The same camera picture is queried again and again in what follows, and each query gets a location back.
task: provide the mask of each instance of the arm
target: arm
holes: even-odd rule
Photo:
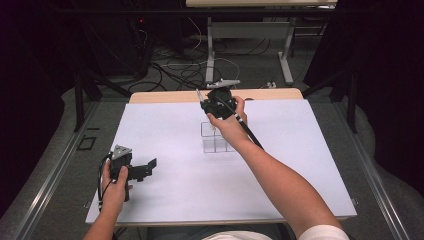
[[[112,239],[115,223],[125,200],[125,182],[128,177],[128,168],[121,168],[116,183],[110,183],[109,169],[110,161],[107,161],[102,173],[102,189],[104,192],[102,211],[84,236],[84,240]]]
[[[236,112],[244,121],[244,100],[237,100]],[[208,114],[212,125],[246,161],[276,209],[286,218],[296,237],[316,225],[341,228],[318,192],[297,172],[256,146],[234,116],[219,120]]]

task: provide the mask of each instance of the black curtain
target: black curtain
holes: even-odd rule
[[[73,86],[40,7],[34,1],[0,7],[0,216],[49,144],[64,110],[61,95]]]
[[[424,195],[424,5],[340,0],[337,8],[367,11],[330,20],[305,83],[357,71],[357,103],[374,129],[377,163]],[[329,84],[333,100],[349,92],[351,73]]]

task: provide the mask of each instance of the white shirt sleeve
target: white shirt sleeve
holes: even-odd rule
[[[338,227],[318,225],[302,233],[299,240],[349,240],[349,237]]]

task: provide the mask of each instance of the hand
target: hand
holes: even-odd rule
[[[115,183],[111,182],[109,170],[110,160],[106,162],[102,173],[102,191],[104,195],[101,213],[118,217],[125,200],[125,183],[128,177],[128,168],[125,166],[121,167],[118,180]]]
[[[237,102],[236,113],[247,124],[247,115],[244,112],[244,100],[238,96],[234,96],[234,98]],[[234,115],[227,118],[226,120],[217,119],[210,113],[208,113],[207,116],[211,124],[221,131],[222,136],[229,144],[231,144],[231,146],[235,147],[234,144],[242,140],[250,141],[247,133],[240,126]]]

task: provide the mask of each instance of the cable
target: cable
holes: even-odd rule
[[[244,129],[244,131],[247,133],[247,135],[249,135],[250,139],[260,148],[264,149],[261,145],[261,143],[258,141],[258,139],[255,137],[255,135],[253,134],[253,132],[250,130],[250,128],[247,126],[247,124],[243,121],[243,119],[236,113],[236,111],[234,111],[230,106],[228,106],[228,104],[223,101],[221,98],[215,96],[215,98],[221,102],[222,104],[224,104],[224,106],[226,108],[228,108],[228,110],[230,110],[233,115],[236,117],[237,121],[239,122],[239,124],[241,125],[241,127]]]

